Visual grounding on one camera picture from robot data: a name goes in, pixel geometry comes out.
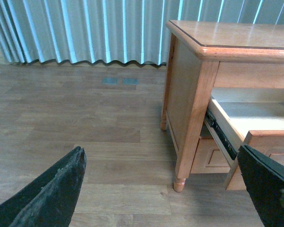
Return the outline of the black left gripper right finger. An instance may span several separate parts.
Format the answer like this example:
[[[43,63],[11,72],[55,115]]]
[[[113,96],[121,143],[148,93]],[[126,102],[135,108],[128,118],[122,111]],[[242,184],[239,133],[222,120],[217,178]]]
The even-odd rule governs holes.
[[[284,227],[284,166],[249,145],[239,148],[239,167],[255,209],[266,227]]]

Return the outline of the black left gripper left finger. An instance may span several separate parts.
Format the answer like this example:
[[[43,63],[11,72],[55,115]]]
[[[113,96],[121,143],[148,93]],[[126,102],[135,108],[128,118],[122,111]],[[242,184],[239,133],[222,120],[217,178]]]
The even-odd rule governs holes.
[[[67,227],[85,170],[86,154],[76,147],[0,205],[0,227]]]

